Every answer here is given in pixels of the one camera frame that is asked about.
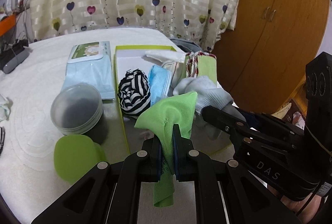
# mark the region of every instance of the green label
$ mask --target green label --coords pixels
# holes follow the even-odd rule
[[[72,59],[99,54],[99,42],[78,45]]]

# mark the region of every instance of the pink heart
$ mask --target pink heart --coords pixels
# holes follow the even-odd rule
[[[94,12],[96,12],[96,7],[95,6],[88,6],[88,13],[92,15]]]

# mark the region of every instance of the wet wipes package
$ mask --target wet wipes package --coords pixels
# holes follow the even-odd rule
[[[75,84],[94,86],[102,99],[115,98],[109,41],[81,44],[72,48],[61,91]]]

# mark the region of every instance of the orange object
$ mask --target orange object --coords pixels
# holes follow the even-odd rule
[[[8,32],[11,28],[13,28],[16,24],[16,15],[11,15],[0,21],[0,36],[3,36],[6,32]]]

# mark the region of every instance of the clear plastic lid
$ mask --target clear plastic lid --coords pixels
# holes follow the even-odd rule
[[[102,114],[100,93],[88,84],[68,87],[58,94],[51,106],[51,120],[64,135],[86,133]]]

